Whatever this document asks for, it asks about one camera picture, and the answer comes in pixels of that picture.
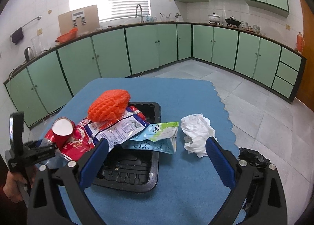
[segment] white pot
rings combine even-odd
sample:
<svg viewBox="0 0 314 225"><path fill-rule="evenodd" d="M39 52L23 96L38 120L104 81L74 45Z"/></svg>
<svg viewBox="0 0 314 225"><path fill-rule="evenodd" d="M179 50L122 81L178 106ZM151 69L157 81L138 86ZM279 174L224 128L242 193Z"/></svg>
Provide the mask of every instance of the white pot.
<svg viewBox="0 0 314 225"><path fill-rule="evenodd" d="M209 15L209 21L211 22L220 22L220 16L213 13L211 15Z"/></svg>

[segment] electrical outlet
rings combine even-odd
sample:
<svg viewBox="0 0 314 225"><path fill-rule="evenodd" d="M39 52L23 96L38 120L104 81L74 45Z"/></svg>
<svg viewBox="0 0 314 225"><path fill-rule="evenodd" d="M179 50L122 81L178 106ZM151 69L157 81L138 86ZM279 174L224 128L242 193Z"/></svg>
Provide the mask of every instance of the electrical outlet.
<svg viewBox="0 0 314 225"><path fill-rule="evenodd" d="M37 36L42 34L42 29L37 30Z"/></svg>

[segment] black trash bag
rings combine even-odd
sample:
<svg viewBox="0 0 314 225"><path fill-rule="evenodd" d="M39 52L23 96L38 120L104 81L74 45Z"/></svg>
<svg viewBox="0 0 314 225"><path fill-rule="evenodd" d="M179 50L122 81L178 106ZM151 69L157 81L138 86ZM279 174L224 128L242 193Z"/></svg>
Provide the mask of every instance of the black trash bag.
<svg viewBox="0 0 314 225"><path fill-rule="evenodd" d="M261 155L258 151L247 148L239 148L239 160L244 159L250 165L260 168L266 168L270 164L270 160Z"/></svg>

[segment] crumpled tissue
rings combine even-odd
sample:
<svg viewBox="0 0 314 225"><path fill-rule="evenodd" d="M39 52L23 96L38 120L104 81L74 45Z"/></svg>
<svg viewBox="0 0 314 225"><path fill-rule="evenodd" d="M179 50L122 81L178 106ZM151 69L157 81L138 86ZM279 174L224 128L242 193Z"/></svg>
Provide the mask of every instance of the crumpled tissue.
<svg viewBox="0 0 314 225"><path fill-rule="evenodd" d="M210 126L210 120L203 114L191 114L181 119L181 129L186 134L184 148L188 153L195 152L199 158L207 156L206 140L215 137L215 130Z"/></svg>

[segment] red paper cup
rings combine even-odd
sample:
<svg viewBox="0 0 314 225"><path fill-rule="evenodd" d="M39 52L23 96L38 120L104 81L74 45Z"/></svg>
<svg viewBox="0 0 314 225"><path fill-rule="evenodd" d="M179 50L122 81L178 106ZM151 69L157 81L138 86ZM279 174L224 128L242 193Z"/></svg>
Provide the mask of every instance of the red paper cup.
<svg viewBox="0 0 314 225"><path fill-rule="evenodd" d="M54 142L56 143L59 149L69 139L69 137L73 133L74 127L75 127L74 122L66 117L56 119L56 121L53 123L51 130L54 135Z"/></svg>

